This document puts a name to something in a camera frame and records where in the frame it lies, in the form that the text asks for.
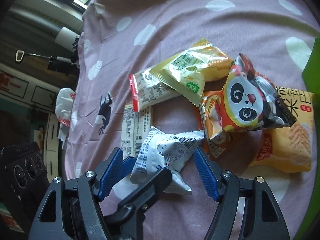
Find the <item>orange yellow chips packet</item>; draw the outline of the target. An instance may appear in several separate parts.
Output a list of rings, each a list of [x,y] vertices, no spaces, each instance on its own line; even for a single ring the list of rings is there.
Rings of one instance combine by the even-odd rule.
[[[286,173],[309,172],[313,139],[313,93],[276,87],[297,121],[291,127],[264,130],[260,148],[249,164],[270,166]]]

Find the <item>white blue snack packet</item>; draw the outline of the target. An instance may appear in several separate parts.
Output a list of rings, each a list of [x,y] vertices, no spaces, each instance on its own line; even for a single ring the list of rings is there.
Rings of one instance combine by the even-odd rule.
[[[191,195],[192,190],[183,181],[180,172],[203,139],[203,130],[167,134],[152,126],[142,142],[130,181],[142,184],[157,171],[170,170],[172,180],[164,192]]]

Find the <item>white label packet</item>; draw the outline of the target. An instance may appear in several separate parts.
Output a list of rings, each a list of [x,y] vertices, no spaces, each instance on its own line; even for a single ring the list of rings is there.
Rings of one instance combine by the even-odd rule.
[[[120,140],[123,159],[138,157],[141,144],[148,135],[151,124],[151,106],[140,112],[135,112],[133,105],[125,105]]]

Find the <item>panda face snack packet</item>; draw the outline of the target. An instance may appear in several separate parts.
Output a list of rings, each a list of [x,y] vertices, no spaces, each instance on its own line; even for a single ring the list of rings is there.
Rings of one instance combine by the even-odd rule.
[[[296,117],[280,98],[274,84],[258,73],[240,53],[223,88],[205,92],[200,103],[209,158],[228,152],[244,132],[291,127]]]

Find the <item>red edged white snack packet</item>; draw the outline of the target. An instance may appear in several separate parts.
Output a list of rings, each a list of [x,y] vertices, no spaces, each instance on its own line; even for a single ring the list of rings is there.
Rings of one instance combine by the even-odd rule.
[[[149,106],[176,98],[180,93],[162,83],[151,74],[151,69],[142,70],[129,75],[132,104],[135,112]]]

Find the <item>light green rice cracker packet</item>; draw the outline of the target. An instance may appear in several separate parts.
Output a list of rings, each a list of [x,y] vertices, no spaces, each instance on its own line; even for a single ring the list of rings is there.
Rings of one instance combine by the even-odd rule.
[[[232,62],[231,57],[202,38],[189,49],[152,67],[150,73],[198,107],[205,83],[226,77]]]

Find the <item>white plastic shopping bag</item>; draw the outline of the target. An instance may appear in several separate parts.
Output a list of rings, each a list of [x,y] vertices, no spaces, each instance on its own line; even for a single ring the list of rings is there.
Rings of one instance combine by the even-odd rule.
[[[55,115],[60,123],[58,138],[65,142],[71,127],[71,115],[75,92],[71,88],[62,88],[56,98]]]

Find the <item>green cardboard box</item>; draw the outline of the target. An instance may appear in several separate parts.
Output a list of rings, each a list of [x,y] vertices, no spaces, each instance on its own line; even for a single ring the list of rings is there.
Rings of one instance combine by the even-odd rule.
[[[319,38],[315,39],[310,58],[302,72],[308,91],[314,93],[313,106],[317,139],[319,139]],[[319,239],[319,154],[310,204],[295,239]]]

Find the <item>pink polka dot sheet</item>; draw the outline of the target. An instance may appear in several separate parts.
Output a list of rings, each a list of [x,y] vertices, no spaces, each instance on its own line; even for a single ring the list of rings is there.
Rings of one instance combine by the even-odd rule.
[[[80,75],[65,156],[67,179],[94,170],[120,147],[124,107],[131,102],[129,75],[188,49],[201,38],[231,58],[249,57],[276,86],[306,90],[302,71],[319,25],[302,0],[91,0],[82,16]],[[152,108],[152,125],[165,133],[201,127],[185,97]],[[250,167],[260,132],[244,135],[218,160],[240,178],[266,178],[294,239],[308,210],[317,166],[313,132],[312,170],[286,174]],[[203,239],[216,205],[208,197],[193,157],[181,172],[192,195],[162,194],[148,211],[144,239]]]

